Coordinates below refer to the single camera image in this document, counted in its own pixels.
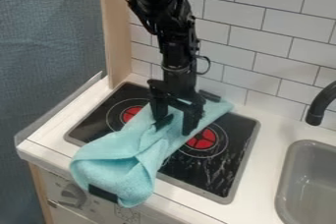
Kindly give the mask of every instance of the cable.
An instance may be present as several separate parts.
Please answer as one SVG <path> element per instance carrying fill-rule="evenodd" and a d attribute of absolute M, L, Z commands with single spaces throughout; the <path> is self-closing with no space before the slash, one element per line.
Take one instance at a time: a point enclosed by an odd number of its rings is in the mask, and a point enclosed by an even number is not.
<path fill-rule="evenodd" d="M 196 72 L 198 75 L 205 75 L 206 73 L 209 72 L 210 68 L 211 68 L 211 61 L 210 59 L 207 57 L 207 56 L 200 56 L 200 55 L 197 55 L 196 56 L 198 59 L 201 59 L 201 60 L 205 60 L 207 62 L 207 69 L 203 72 Z"/>

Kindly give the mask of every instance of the countertop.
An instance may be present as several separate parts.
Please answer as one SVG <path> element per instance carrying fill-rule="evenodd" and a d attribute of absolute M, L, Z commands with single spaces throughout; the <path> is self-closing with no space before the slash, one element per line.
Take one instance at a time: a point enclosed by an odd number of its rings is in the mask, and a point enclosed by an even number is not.
<path fill-rule="evenodd" d="M 146 84 L 146 78 L 135 74 L 126 81 Z M 111 92 L 106 79 L 94 84 L 20 143 L 20 157 L 71 179 L 68 167 L 79 148 L 63 135 Z M 336 132 L 247 106 L 237 105 L 234 112 L 256 119 L 261 127 L 233 202 L 223 205 L 157 179 L 155 193 L 143 207 L 193 224 L 282 224 L 274 198 L 288 146 L 297 140 L 336 145 Z"/>

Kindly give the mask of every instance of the towel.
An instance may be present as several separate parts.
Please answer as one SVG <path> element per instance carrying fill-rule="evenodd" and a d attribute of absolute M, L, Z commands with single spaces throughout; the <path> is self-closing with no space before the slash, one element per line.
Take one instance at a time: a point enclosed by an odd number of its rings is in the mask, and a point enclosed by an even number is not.
<path fill-rule="evenodd" d="M 156 131 L 146 105 L 120 132 L 84 145 L 70 164 L 71 173 L 82 189 L 88 190 L 91 184 L 116 195 L 121 206 L 134 207 L 153 193 L 156 173 L 165 158 L 232 107 L 226 101 L 207 100 L 197 128 L 183 136 L 180 110 L 169 106 L 173 120 Z"/>

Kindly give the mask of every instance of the red burner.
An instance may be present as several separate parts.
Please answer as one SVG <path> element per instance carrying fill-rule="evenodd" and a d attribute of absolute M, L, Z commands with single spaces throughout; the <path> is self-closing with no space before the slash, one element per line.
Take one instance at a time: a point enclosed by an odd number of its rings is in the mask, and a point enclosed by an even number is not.
<path fill-rule="evenodd" d="M 140 112 L 141 110 L 142 110 L 142 106 L 133 106 L 133 107 L 126 109 L 122 115 L 123 122 L 126 124 L 134 116 L 136 116 L 138 112 Z"/>
<path fill-rule="evenodd" d="M 205 128 L 200 133 L 196 134 L 192 139 L 188 140 L 187 145 L 195 149 L 209 149 L 216 144 L 215 133 Z"/>

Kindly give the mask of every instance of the knob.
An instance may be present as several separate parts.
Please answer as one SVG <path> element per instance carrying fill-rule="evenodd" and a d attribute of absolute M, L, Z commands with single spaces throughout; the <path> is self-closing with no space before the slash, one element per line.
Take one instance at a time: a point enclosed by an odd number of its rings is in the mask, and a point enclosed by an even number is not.
<path fill-rule="evenodd" d="M 81 208 L 86 202 L 86 194 L 78 186 L 68 184 L 61 192 L 61 198 L 58 200 L 60 204 Z"/>

